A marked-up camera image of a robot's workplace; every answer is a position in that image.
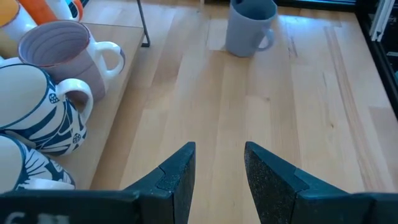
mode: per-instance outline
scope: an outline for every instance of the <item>mug handle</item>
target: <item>mug handle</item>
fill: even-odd
[[[263,31],[268,39],[268,44],[265,47],[259,47],[258,51],[265,51],[270,49],[274,45],[274,31],[272,29],[264,29]]]
[[[4,67],[7,65],[14,65],[17,63],[22,63],[21,60],[19,60],[19,58],[17,57],[8,58],[8,59],[3,59],[2,57],[0,57],[0,67]]]
[[[67,78],[56,86],[56,94],[59,98],[64,97],[65,94],[70,91],[81,91],[88,97],[86,106],[80,113],[81,122],[86,124],[94,105],[93,94],[91,93],[90,87],[87,85],[87,83],[77,78]]]
[[[80,0],[73,0],[72,4],[75,5],[76,11],[77,11],[77,15],[74,18],[74,20],[78,22],[83,17],[83,5],[81,4]]]
[[[31,178],[29,185],[25,186],[28,190],[74,190],[75,186],[55,180],[41,178]]]
[[[116,75],[119,75],[120,72],[123,70],[124,63],[126,60],[126,56],[124,55],[124,52],[122,48],[120,48],[119,45],[109,42],[109,41],[104,41],[104,42],[97,42],[95,43],[95,60],[96,62],[99,62],[102,54],[104,51],[110,50],[113,53],[115,53],[118,56],[119,62],[116,67],[114,67],[112,70],[107,70],[105,71],[106,78],[112,79]]]

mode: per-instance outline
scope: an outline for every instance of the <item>wooden shelf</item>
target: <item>wooden shelf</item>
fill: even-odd
[[[71,173],[78,189],[90,188],[144,36],[144,29],[140,27],[84,24],[96,41],[112,41],[121,46],[126,55],[126,64],[121,74],[110,83],[105,98],[94,105],[86,124],[87,138],[83,145],[68,156],[55,158]],[[104,58],[108,68],[116,65],[116,57],[111,53],[105,54]]]

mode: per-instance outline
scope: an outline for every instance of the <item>black metal stand leg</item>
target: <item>black metal stand leg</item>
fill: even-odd
[[[147,26],[145,24],[144,12],[142,11],[141,0],[137,0],[137,4],[138,4],[139,14],[141,16],[142,25],[144,26],[144,34],[145,34],[145,36],[147,38],[147,42],[146,43],[142,43],[141,47],[149,47],[150,46],[150,40],[149,40]]]

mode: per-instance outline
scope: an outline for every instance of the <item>gray mug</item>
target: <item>gray mug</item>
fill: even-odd
[[[277,5],[272,0],[232,0],[229,7],[225,48],[238,57],[250,57],[274,44],[271,22],[276,18]],[[268,44],[259,47],[264,37]]]
[[[106,67],[104,51],[115,53],[118,64],[111,70]],[[120,74],[125,56],[113,42],[96,42],[86,26],[75,21],[55,21],[28,31],[18,45],[19,59],[44,69],[59,83],[67,78],[77,78],[88,84],[94,101],[105,96],[109,82]],[[86,101],[86,95],[73,91],[68,97]]]

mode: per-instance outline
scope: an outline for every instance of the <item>blue and white patterned mug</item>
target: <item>blue and white patterned mug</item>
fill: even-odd
[[[22,189],[72,190],[75,181],[59,164],[0,134],[0,193]]]
[[[81,91],[88,97],[81,113],[65,96]],[[56,85],[46,71],[34,65],[0,68],[0,131],[53,156],[69,154],[86,138],[93,109],[89,86],[69,78]]]

